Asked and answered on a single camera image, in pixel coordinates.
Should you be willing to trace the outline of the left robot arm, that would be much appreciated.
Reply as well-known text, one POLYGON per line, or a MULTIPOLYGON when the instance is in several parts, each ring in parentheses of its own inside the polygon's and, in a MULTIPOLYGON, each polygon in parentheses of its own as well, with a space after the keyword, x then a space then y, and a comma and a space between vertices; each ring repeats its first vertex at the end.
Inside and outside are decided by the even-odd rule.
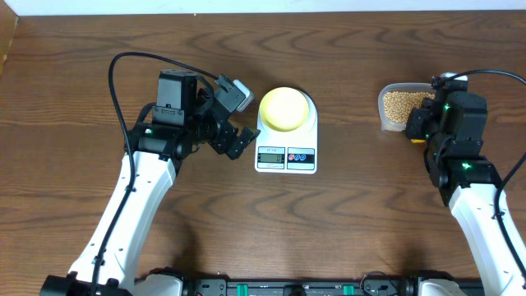
POLYGON ((183 279, 162 269, 136 278, 142 248, 165 194, 175 184, 182 161, 208 142, 235 160, 259 136, 238 130, 227 117, 205 113, 179 120, 141 111, 127 133, 126 153, 116 187, 88 245, 64 277, 50 275, 42 295, 186 295, 183 279))

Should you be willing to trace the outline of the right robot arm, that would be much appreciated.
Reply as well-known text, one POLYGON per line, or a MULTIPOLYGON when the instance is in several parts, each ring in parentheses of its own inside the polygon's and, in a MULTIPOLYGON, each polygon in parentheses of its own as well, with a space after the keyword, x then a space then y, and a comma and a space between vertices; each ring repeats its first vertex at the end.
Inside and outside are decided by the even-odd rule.
POLYGON ((486 121, 484 98, 454 91, 425 98, 405 131, 427 143, 427 172, 468 241, 485 294, 523 295, 525 273, 517 261, 525 246, 507 210, 504 182, 481 154, 486 121))

